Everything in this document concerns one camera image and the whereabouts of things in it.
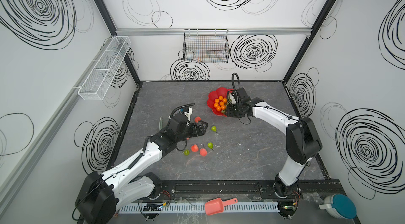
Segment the pink plastic scoop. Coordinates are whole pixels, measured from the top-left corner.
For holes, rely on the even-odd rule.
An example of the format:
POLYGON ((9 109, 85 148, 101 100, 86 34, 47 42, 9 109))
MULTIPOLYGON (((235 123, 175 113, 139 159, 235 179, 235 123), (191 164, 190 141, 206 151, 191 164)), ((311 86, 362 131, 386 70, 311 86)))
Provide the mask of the pink plastic scoop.
POLYGON ((205 203, 204 205, 205 213, 208 216, 222 213, 226 206, 234 205, 236 203, 238 203, 237 198, 233 198, 226 201, 222 201, 220 198, 216 198, 205 203))

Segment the teal lidded white jug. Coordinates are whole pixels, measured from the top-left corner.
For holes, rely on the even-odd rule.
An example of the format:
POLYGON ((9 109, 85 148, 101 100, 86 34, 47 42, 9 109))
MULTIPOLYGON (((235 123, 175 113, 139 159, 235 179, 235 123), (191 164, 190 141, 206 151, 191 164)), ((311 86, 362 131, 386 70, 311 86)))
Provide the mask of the teal lidded white jug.
POLYGON ((319 209, 326 210, 330 216, 337 219, 354 219, 357 215, 355 204, 343 194, 326 196, 319 209))

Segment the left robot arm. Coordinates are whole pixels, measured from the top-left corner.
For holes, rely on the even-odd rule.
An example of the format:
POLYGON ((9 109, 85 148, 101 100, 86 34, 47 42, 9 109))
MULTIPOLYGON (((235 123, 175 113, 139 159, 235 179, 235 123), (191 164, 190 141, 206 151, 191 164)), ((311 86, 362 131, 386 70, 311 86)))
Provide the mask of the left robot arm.
POLYGON ((189 138, 203 136, 209 124, 200 120, 171 118, 167 125, 145 139, 141 150, 117 166, 86 176, 74 209, 76 221, 87 224, 106 224, 121 207, 146 197, 158 197, 160 179, 153 173, 142 172, 177 148, 189 138))

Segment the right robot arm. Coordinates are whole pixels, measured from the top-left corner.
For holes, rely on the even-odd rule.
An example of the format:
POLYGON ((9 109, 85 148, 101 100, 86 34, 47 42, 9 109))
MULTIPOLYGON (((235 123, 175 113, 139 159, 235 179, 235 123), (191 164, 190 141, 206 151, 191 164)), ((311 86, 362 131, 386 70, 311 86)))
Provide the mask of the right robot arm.
POLYGON ((227 93, 229 105, 225 116, 243 118, 246 115, 261 119, 286 136, 287 160, 276 175, 273 188, 280 198, 286 198, 298 188, 298 179, 309 162, 323 146, 309 117, 295 117, 278 110, 260 98, 252 99, 244 88, 227 93))

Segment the red flower fruit bowl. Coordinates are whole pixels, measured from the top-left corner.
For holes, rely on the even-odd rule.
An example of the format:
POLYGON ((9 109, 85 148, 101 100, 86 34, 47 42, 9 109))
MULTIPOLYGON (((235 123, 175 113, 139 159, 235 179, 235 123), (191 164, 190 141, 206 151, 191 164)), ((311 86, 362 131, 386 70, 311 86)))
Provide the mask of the red flower fruit bowl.
POLYGON ((209 93, 208 95, 208 100, 207 100, 207 106, 212 110, 212 112, 215 115, 222 115, 225 116, 225 110, 217 111, 216 108, 214 107, 215 99, 218 99, 219 96, 223 96, 224 98, 227 99, 227 103, 224 103, 224 106, 230 105, 231 103, 231 94, 233 93, 233 89, 227 89, 227 88, 218 88, 212 92, 209 93))

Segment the peach bottom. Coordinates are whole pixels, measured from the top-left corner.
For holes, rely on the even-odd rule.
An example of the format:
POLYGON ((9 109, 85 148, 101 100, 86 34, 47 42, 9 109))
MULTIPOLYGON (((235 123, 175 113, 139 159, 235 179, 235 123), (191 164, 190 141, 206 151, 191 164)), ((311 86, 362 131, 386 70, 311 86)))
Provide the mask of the peach bottom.
POLYGON ((207 154, 208 154, 208 152, 207 152, 207 150, 205 148, 201 148, 199 153, 203 157, 207 156, 207 154))

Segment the metal green-tipped tongs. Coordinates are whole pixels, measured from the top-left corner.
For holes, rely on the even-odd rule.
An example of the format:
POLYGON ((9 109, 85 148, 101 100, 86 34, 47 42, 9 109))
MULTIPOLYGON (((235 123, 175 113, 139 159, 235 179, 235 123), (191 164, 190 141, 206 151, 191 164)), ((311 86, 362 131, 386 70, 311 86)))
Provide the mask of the metal green-tipped tongs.
POLYGON ((163 117, 161 116, 159 119, 159 130, 163 128, 163 117))

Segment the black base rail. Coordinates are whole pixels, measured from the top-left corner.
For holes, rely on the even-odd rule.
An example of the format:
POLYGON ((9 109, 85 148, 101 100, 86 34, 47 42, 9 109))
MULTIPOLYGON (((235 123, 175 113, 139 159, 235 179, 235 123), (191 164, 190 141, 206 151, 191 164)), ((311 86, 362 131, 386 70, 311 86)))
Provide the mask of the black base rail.
POLYGON ((152 193, 168 194, 170 199, 180 195, 247 194, 261 199, 294 199, 303 193, 344 192, 337 179, 298 180, 291 186, 282 186, 275 180, 163 180, 152 193))

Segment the green pear lower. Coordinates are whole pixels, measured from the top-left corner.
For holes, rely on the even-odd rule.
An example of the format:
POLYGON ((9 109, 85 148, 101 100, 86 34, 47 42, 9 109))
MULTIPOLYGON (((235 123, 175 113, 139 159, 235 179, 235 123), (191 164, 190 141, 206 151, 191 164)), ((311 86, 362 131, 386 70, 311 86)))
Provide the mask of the green pear lower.
POLYGON ((209 142, 209 143, 207 144, 207 147, 208 147, 209 149, 213 150, 214 145, 213 145, 212 142, 209 142))

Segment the white mesh wall shelf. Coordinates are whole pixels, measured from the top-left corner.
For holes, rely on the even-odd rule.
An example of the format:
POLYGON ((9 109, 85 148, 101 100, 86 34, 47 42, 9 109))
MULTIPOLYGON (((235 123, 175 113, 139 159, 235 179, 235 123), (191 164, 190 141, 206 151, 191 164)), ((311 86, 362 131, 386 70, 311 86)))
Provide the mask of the white mesh wall shelf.
POLYGON ((102 46, 91 72, 81 85, 78 95, 83 100, 103 100, 131 46, 127 36, 113 36, 102 46))

